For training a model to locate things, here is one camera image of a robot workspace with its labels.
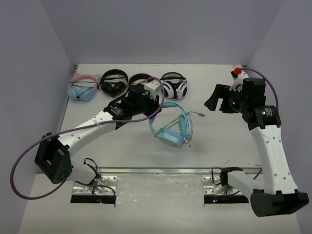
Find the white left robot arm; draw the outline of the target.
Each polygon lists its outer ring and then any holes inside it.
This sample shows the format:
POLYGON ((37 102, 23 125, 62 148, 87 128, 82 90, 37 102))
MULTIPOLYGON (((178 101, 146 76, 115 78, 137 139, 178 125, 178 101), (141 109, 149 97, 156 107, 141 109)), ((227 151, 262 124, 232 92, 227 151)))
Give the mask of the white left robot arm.
POLYGON ((160 111, 158 92, 161 85, 150 82, 132 85, 128 92, 111 101, 97 115, 74 129, 42 138, 35 163, 53 184, 67 180, 93 184, 99 172, 88 165, 79 165, 71 158, 98 137, 133 122, 133 117, 144 114, 151 118, 160 111))

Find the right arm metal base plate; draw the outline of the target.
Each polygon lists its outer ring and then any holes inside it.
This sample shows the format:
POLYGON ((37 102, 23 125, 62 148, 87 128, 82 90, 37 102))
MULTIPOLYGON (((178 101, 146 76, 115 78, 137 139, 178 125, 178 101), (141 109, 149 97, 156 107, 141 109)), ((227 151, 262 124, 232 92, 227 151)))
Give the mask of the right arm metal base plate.
POLYGON ((245 204, 248 199, 237 189, 222 187, 219 183, 219 175, 202 177, 204 204, 245 204))

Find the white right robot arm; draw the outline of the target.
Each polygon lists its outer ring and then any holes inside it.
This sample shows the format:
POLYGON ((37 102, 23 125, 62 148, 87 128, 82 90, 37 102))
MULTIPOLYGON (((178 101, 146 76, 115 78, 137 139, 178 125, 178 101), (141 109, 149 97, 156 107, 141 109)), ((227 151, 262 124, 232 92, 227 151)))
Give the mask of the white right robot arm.
POLYGON ((240 90, 217 84, 204 103, 215 111, 240 113, 255 141, 263 172, 263 184, 248 177, 239 167, 221 168, 219 185, 239 190, 250 202, 257 217, 291 215, 309 203, 307 193, 300 192, 290 172, 281 138, 281 119, 277 108, 266 105, 266 82, 245 78, 240 90))

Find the light blue over-ear headphones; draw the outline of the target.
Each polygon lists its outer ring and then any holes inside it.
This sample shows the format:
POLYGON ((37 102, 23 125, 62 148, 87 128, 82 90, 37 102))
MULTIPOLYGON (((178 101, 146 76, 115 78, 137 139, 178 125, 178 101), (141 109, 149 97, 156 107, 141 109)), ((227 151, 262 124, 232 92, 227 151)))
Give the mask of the light blue over-ear headphones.
POLYGON ((159 130, 153 127, 155 117, 149 119, 149 127, 155 138, 162 143, 171 147, 181 148, 186 145, 191 148, 191 140, 193 137, 193 122, 191 113, 188 112, 184 106, 177 102, 165 102, 162 108, 179 108, 181 114, 173 120, 168 126, 164 126, 159 130))

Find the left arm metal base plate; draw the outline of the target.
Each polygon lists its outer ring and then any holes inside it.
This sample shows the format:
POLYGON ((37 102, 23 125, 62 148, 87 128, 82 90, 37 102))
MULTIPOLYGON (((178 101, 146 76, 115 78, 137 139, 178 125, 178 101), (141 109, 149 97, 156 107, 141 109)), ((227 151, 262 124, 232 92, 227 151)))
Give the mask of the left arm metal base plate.
POLYGON ((93 185, 74 182, 71 203, 112 204, 117 200, 117 175, 101 175, 93 185))

